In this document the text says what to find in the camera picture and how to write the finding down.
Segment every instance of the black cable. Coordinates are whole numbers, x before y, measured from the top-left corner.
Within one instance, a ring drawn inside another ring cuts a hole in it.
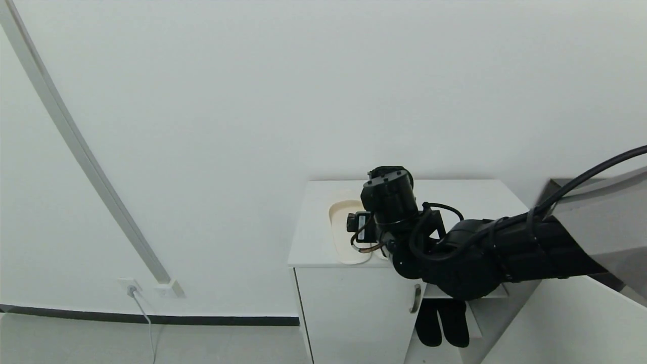
[[[454,214],[456,214],[456,216],[458,216],[458,220],[460,220],[460,221],[465,220],[465,218],[463,217],[463,214],[461,214],[460,211],[458,211],[457,209],[455,209],[455,208],[453,208],[451,206],[443,205],[442,203],[423,202],[422,207],[425,208],[425,206],[437,207],[438,209],[445,209],[445,210],[452,211]]]
[[[638,148],[634,148],[632,150],[628,150],[627,152],[624,152],[622,154],[618,154],[615,157],[612,157],[610,159],[607,159],[606,161],[598,164],[597,166],[594,166],[593,168],[587,170],[586,172],[580,174],[579,176],[575,177],[572,181],[568,182],[565,184],[562,188],[557,190],[554,194],[550,195],[546,200],[544,200],[541,204],[537,205],[534,208],[534,213],[538,216],[544,214],[547,212],[557,201],[559,201],[562,197],[564,197],[568,192],[572,191],[575,189],[577,186],[581,185],[582,183],[586,182],[587,180],[595,177],[597,174],[615,166],[618,165],[624,161],[627,161],[628,159],[638,157],[639,155],[647,154],[647,145],[640,146]],[[526,218],[528,217],[528,213],[525,212],[523,214],[519,214],[517,216],[513,216],[509,219],[506,219],[498,224],[493,224],[492,228],[495,229],[495,231],[505,229],[506,227],[510,227],[516,223],[520,223],[522,221],[525,221]],[[490,232],[490,229],[483,229],[480,232],[472,235],[472,237],[466,241],[464,244],[460,245],[456,250],[452,251],[451,253],[441,255],[441,256],[432,256],[432,255],[423,255],[423,256],[418,256],[420,259],[427,260],[429,262],[435,262],[435,263],[442,263],[442,262],[447,262],[451,259],[454,259],[455,257],[463,254],[469,247],[472,245],[476,244],[479,242],[482,238],[484,238],[488,233]]]
[[[546,211],[548,211],[553,204],[555,204],[557,201],[559,201],[562,197],[564,197],[567,193],[570,191],[574,190],[577,186],[581,185],[582,183],[586,182],[587,180],[595,177],[597,174],[611,168],[612,166],[618,165],[624,161],[627,161],[628,159],[638,157],[639,155],[647,154],[647,145],[640,146],[638,148],[634,148],[632,150],[628,150],[627,152],[624,152],[622,154],[618,154],[613,158],[607,159],[606,161],[600,163],[599,165],[589,169],[588,171],[584,172],[583,174],[580,174],[576,178],[572,179],[570,182],[565,184],[562,188],[557,190],[554,194],[550,195],[547,199],[545,199],[541,204],[539,204],[536,208],[535,211],[538,214],[542,214]]]
[[[458,216],[459,221],[465,220],[465,218],[463,217],[463,214],[461,214],[461,212],[458,211],[458,209],[456,209],[454,207],[451,207],[449,205],[443,205],[442,203],[423,202],[422,203],[422,209],[424,210],[424,212],[422,213],[422,216],[420,217],[420,220],[418,220],[418,222],[415,224],[415,226],[413,227],[413,230],[411,230],[411,234],[409,235],[409,250],[411,250],[412,253],[415,256],[417,256],[419,258],[422,258],[422,259],[424,259],[428,255],[424,254],[424,252],[421,251],[417,247],[417,245],[415,245],[415,239],[417,238],[417,236],[419,234],[419,231],[422,228],[422,226],[427,222],[427,220],[431,216],[431,212],[432,212],[431,207],[436,207],[438,209],[449,210],[449,211],[453,212],[454,214],[456,214],[456,216]],[[440,242],[438,242],[438,244],[436,244],[434,249],[438,248],[442,244],[443,244],[443,241],[441,240]]]

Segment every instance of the robotic arm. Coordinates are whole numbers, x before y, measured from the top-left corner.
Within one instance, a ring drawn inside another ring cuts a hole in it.
[[[497,220],[464,220],[438,203],[419,211],[413,178],[399,166],[369,172],[361,199],[366,211],[350,214],[351,244],[375,242],[407,279],[422,279],[449,296],[469,301],[503,282],[612,272],[647,297],[647,168],[579,188],[582,182],[647,146],[620,154],[572,180],[529,212]],[[438,210],[460,222],[445,231]],[[437,232],[439,238],[430,235]]]

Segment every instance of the white cabinet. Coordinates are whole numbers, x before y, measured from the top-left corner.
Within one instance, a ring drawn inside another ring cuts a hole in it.
[[[421,280],[382,268],[296,268],[316,364],[402,364],[422,299]]]
[[[469,347],[458,349],[446,340],[439,347],[424,346],[414,330],[420,299],[447,295],[436,286],[400,277],[390,262],[376,256],[351,266],[336,258],[329,209],[339,201],[359,199],[363,184],[310,182],[303,198],[288,265],[303,338],[314,364],[480,363],[537,283],[509,284],[469,302]],[[495,180],[416,180],[414,193],[420,204],[451,205],[468,219],[527,210]],[[457,222],[451,212],[441,215],[448,230]]]

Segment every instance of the floor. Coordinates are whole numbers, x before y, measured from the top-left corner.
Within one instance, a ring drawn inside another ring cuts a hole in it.
[[[298,327],[153,325],[156,364],[305,364]],[[2,364],[150,364],[145,324],[100,323],[6,313]]]

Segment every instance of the cabinet top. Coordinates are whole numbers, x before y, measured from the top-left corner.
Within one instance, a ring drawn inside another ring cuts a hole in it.
[[[301,211],[288,258],[291,267],[390,267],[376,256],[367,262],[345,265],[336,258],[329,219],[330,207],[339,201],[360,200],[365,181],[311,181],[305,189]],[[457,208],[466,219],[498,219],[526,212],[528,208],[497,179],[416,179],[413,193],[422,203],[444,203]],[[440,210],[449,231],[458,218]]]

